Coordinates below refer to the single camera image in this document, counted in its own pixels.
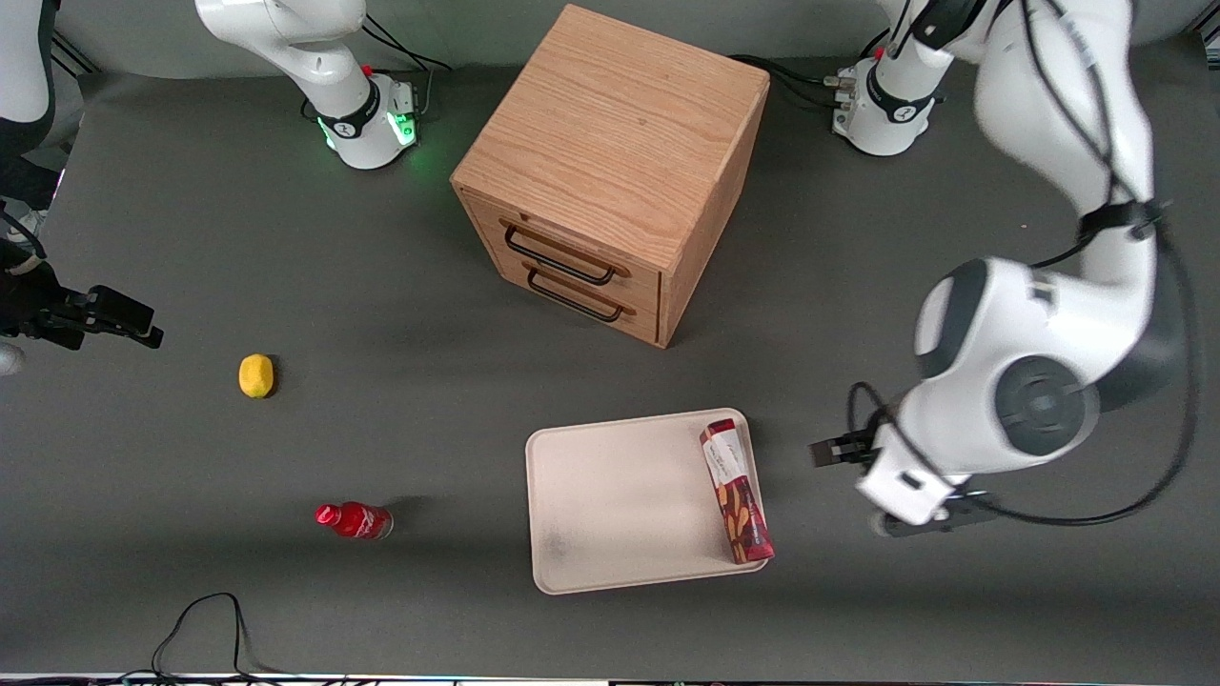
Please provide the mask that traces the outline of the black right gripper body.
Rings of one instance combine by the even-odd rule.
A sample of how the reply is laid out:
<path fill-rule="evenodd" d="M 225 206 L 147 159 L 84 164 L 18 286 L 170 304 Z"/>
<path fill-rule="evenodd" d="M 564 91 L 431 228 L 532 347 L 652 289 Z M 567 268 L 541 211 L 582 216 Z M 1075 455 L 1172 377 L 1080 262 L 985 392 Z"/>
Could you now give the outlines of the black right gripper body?
<path fill-rule="evenodd" d="M 39 317 L 85 321 L 82 294 L 62 286 L 48 262 L 2 271 L 1 291 L 2 334 L 38 334 Z"/>

